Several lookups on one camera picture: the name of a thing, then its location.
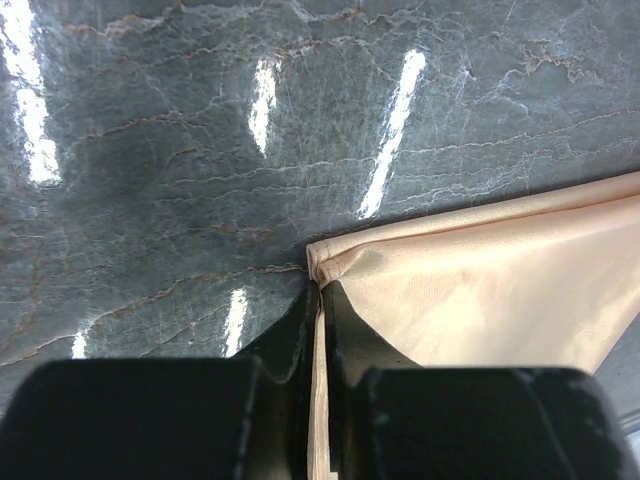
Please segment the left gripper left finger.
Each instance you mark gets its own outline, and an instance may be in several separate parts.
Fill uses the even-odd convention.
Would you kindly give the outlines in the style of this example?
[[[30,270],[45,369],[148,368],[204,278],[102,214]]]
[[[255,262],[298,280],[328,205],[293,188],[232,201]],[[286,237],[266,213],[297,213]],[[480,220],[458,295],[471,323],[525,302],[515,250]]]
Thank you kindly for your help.
[[[236,479],[306,479],[318,289],[235,357],[253,367],[242,420]]]

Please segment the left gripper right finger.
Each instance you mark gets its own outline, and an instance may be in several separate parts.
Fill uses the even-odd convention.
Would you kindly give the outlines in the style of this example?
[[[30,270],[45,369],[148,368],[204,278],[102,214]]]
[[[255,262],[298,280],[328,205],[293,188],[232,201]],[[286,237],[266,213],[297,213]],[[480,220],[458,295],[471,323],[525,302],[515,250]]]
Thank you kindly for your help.
[[[411,409],[421,367],[356,312],[338,281],[322,292],[326,319],[330,465],[340,479],[387,479],[393,450],[383,429]]]

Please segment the peach cloth napkin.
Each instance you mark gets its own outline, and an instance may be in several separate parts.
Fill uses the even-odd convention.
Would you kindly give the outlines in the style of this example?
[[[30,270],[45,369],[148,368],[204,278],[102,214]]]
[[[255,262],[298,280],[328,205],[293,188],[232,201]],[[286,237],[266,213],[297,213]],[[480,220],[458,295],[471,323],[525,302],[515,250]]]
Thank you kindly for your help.
[[[309,244],[365,322],[422,366],[594,372],[639,312],[629,173]]]

